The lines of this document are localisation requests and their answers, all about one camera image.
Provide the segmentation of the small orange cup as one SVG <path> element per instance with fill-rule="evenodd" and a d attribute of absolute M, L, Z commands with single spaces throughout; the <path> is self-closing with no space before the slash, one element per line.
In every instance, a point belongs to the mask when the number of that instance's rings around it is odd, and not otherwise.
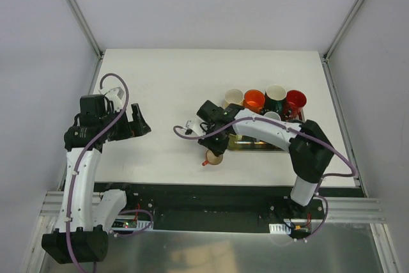
<path fill-rule="evenodd" d="M 207 165 L 219 165 L 223 161 L 223 154 L 216 155 L 214 154 L 211 150 L 207 150 L 205 153 L 205 160 L 202 163 L 202 166 L 207 166 Z"/>

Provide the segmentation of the yellow mug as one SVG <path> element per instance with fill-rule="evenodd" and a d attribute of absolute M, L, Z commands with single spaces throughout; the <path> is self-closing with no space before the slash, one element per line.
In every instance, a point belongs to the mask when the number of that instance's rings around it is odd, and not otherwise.
<path fill-rule="evenodd" d="M 225 92 L 223 108 L 226 108 L 229 104 L 243 105 L 244 94 L 239 89 L 230 89 Z"/>

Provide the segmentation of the pink mug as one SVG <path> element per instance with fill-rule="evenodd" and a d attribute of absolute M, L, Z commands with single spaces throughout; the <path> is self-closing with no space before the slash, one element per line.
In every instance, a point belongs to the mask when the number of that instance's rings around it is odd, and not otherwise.
<path fill-rule="evenodd" d="M 273 120 L 281 121 L 281 116 L 274 111 L 268 111 L 264 114 L 264 116 Z"/>

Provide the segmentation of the bright orange mug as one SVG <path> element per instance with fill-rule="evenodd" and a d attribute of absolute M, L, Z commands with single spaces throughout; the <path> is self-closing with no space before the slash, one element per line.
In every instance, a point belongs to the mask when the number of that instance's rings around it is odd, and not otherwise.
<path fill-rule="evenodd" d="M 244 94 L 243 105 L 249 109 L 262 109 L 265 104 L 265 95 L 255 89 L 248 90 Z"/>

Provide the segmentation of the red mug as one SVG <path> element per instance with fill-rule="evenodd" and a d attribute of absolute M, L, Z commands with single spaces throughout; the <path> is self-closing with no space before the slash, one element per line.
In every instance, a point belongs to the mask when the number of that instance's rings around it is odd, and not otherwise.
<path fill-rule="evenodd" d="M 283 107 L 283 115 L 285 118 L 296 118 L 307 103 L 306 96 L 298 90 L 290 90 L 287 92 Z"/>

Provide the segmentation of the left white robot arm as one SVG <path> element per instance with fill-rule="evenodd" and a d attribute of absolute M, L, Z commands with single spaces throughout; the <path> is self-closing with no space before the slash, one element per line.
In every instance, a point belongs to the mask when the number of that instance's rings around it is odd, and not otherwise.
<path fill-rule="evenodd" d="M 131 104 L 132 120 L 114 95 L 85 95 L 73 125 L 65 132 L 66 180 L 61 210 L 54 229 L 42 237 L 42 247 L 60 264 L 105 259 L 109 230 L 116 216 L 130 214 L 135 199 L 122 185 L 103 193 L 93 207 L 96 169 L 105 142 L 144 136 L 151 128 L 139 104 Z"/>

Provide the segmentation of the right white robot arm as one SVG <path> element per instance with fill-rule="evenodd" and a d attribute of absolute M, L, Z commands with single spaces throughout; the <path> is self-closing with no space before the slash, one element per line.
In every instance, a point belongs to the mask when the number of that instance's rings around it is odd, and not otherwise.
<path fill-rule="evenodd" d="M 224 154 L 230 134 L 259 139 L 289 153 L 297 177 L 288 212 L 298 219 L 309 213 L 314 192 L 334 156 L 330 141 L 316 122 L 273 120 L 238 104 L 222 108 L 209 100 L 199 108 L 197 116 L 189 129 L 201 137 L 198 143 L 215 156 Z"/>

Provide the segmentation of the dark green mug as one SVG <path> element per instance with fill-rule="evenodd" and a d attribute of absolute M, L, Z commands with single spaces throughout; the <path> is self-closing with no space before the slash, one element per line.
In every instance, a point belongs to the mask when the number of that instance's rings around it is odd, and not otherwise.
<path fill-rule="evenodd" d="M 272 84 L 265 90 L 265 109 L 282 113 L 287 91 L 280 85 Z"/>

